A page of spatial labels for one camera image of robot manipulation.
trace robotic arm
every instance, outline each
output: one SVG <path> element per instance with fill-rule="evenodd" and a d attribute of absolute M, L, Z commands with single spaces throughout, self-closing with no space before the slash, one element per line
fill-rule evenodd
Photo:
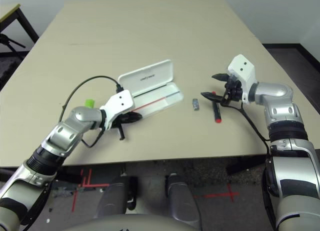
<path fill-rule="evenodd" d="M 16 231 L 20 224 L 32 222 L 33 214 L 46 202 L 57 170 L 84 133 L 98 128 L 109 130 L 118 115 L 133 108 L 134 101 L 128 90 L 113 95 L 100 109 L 74 108 L 0 190 L 0 231 Z"/>
<path fill-rule="evenodd" d="M 270 196 L 263 197 L 273 229 L 319 230 L 320 164 L 299 109 L 293 103 L 293 90 L 285 84 L 257 82 L 254 65 L 241 54 L 232 60 L 227 73 L 212 77 L 226 82 L 225 93 L 201 93 L 205 98 L 225 107 L 240 100 L 264 106 L 271 144 L 262 186 L 279 197 L 276 217 Z"/>

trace pen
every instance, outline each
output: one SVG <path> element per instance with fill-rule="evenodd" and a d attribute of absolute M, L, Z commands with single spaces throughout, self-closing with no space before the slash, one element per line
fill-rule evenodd
<path fill-rule="evenodd" d="M 216 123 L 221 123 L 221 114 L 220 114 L 220 109 L 218 104 L 215 101 L 212 101 L 212 107 L 213 107 L 213 112 L 214 112 L 214 119 Z"/>

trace white wall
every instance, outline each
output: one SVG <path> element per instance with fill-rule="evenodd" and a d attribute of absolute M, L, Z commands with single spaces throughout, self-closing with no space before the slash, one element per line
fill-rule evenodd
<path fill-rule="evenodd" d="M 320 18 L 303 36 L 300 43 L 320 62 Z"/>
<path fill-rule="evenodd" d="M 20 3 L 30 23 L 41 35 L 66 0 L 0 0 L 0 4 Z M 226 0 L 249 29 L 262 43 L 299 43 L 304 40 L 306 46 L 310 38 L 303 39 L 310 31 L 320 14 L 320 0 Z M 33 43 L 19 26 L 11 24 L 4 32 L 27 46 Z M 1 46 L 0 52 L 7 52 Z"/>

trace green cap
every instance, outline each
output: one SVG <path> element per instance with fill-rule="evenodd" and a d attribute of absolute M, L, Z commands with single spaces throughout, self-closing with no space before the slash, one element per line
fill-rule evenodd
<path fill-rule="evenodd" d="M 93 108 L 95 106 L 95 101 L 93 99 L 86 99 L 84 106 L 88 108 Z"/>

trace black cable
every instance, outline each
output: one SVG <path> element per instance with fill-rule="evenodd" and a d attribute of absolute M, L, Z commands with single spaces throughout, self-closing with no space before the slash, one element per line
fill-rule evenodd
<path fill-rule="evenodd" d="M 82 85 L 84 85 L 85 83 L 87 83 L 87 82 L 89 82 L 89 81 L 91 81 L 91 80 L 94 80 L 94 79 L 101 79 L 101 78 L 103 78 L 103 79 L 109 79 L 109 80 L 115 82 L 115 84 L 116 84 L 116 92 L 117 92 L 117 93 L 123 90 L 123 88 L 121 87 L 121 85 L 120 85 L 115 79 L 113 79 L 112 77 L 104 76 L 104 75 L 98 75 L 98 76 L 90 77 L 90 78 L 86 79 L 85 81 L 81 82 L 81 83 L 80 83 L 77 87 L 75 87 L 74 90 L 70 93 L 69 97 L 66 99 L 64 105 L 62 106 L 62 111 L 61 111 L 61 114 L 60 114 L 60 117 L 59 117 L 59 122 L 62 121 L 62 118 L 63 118 L 64 113 L 65 113 L 65 111 L 66 111 L 66 108 L 67 108 L 67 106 L 68 106 L 68 103 L 69 103 L 70 99 L 72 98 L 72 96 L 75 94 L 75 92 L 76 92 Z"/>
<path fill-rule="evenodd" d="M 65 114 L 65 111 L 67 109 L 67 106 L 68 106 L 68 103 L 70 101 L 70 99 L 72 98 L 72 96 L 75 94 L 75 92 L 82 86 L 84 85 L 85 83 L 91 81 L 91 80 L 94 80 L 94 79 L 108 79 L 108 80 L 111 80 L 113 82 L 115 82 L 115 85 L 116 85 L 116 92 L 119 93 L 121 91 L 123 91 L 123 87 L 121 87 L 121 85 L 112 77 L 109 77 L 109 76 L 105 76 L 105 75 L 98 75 L 98 76 L 93 76 L 93 77 L 90 77 L 90 78 L 87 78 L 85 81 L 81 82 L 77 87 L 75 87 L 73 89 L 73 91 L 70 93 L 70 95 L 68 96 L 68 98 L 66 99 L 64 105 L 62 106 L 62 111 L 61 111 L 61 114 L 60 114 L 60 117 L 59 117 L 59 122 L 62 121 L 62 118 Z M 93 142 L 93 144 L 89 145 L 87 144 L 83 139 L 81 139 L 82 143 L 87 146 L 88 148 L 92 148 L 98 141 L 99 139 L 102 137 L 102 135 L 104 134 L 106 128 L 102 128 L 102 130 L 100 131 L 100 133 L 98 134 L 98 136 L 96 137 L 95 141 Z"/>
<path fill-rule="evenodd" d="M 241 108 L 237 108 L 237 107 L 233 107 L 233 106 L 229 106 L 226 104 L 221 103 L 220 104 L 222 107 L 227 107 L 227 108 L 232 108 L 235 109 L 237 111 L 239 111 L 244 117 L 245 119 L 249 122 L 249 124 L 251 125 L 251 127 L 253 128 L 253 130 L 255 131 L 255 133 L 259 136 L 259 138 L 261 139 L 261 141 L 264 143 L 265 148 L 266 148 L 266 155 L 267 157 L 270 156 L 270 150 L 269 150 L 269 146 L 266 143 L 266 141 L 269 141 L 270 139 L 265 139 L 265 137 L 262 136 L 262 134 L 259 132 L 259 130 L 257 129 L 256 125 L 254 124 L 254 122 L 251 120 L 251 118 L 247 115 L 245 109 L 244 109 L 244 103 L 241 102 Z"/>
<path fill-rule="evenodd" d="M 275 216 L 274 207 L 272 205 L 272 201 L 270 198 L 270 194 L 268 192 L 266 168 L 263 170 L 263 173 L 262 173 L 261 188 L 262 188 L 263 204 L 264 204 L 266 214 L 269 218 L 269 222 L 272 226 L 272 229 L 276 231 L 276 216 Z"/>
<path fill-rule="evenodd" d="M 81 139 L 81 142 L 87 146 L 89 149 L 92 148 L 93 146 L 96 145 L 96 143 L 99 141 L 99 139 L 102 137 L 102 135 L 104 134 L 106 128 L 103 127 L 100 131 L 100 133 L 98 134 L 98 136 L 96 137 L 95 141 L 93 142 L 93 144 L 89 145 L 86 141 L 84 141 L 83 139 Z"/>
<path fill-rule="evenodd" d="M 50 183 L 48 189 L 46 190 L 46 196 L 42 200 L 42 203 L 39 204 L 39 208 L 37 209 L 38 210 L 37 213 L 34 214 L 30 223 L 28 223 L 27 226 L 22 231 L 27 231 L 34 224 L 34 222 L 37 220 L 37 218 L 39 217 L 40 213 L 44 209 L 44 207 L 49 199 L 51 189 L 52 189 L 52 182 Z"/>

